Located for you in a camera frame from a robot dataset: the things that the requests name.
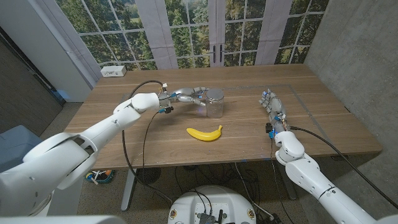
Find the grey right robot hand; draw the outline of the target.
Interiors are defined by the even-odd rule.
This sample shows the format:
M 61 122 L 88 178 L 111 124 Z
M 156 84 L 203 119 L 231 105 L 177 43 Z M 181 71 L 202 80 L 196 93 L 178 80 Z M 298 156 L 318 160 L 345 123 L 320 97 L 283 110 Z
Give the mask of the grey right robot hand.
M 264 91 L 259 102 L 267 111 L 269 122 L 275 132 L 290 131 L 285 107 L 273 91 Z

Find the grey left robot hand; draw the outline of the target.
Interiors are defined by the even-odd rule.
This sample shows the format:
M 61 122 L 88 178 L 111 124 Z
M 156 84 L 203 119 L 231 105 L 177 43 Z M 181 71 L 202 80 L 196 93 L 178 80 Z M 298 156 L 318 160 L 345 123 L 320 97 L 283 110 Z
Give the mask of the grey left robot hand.
M 202 94 L 208 91 L 207 87 L 196 88 L 180 88 L 171 92 L 163 92 L 158 96 L 159 106 L 161 108 L 171 107 L 172 103 L 193 103 L 200 106 L 206 106 L 206 103 L 201 100 Z

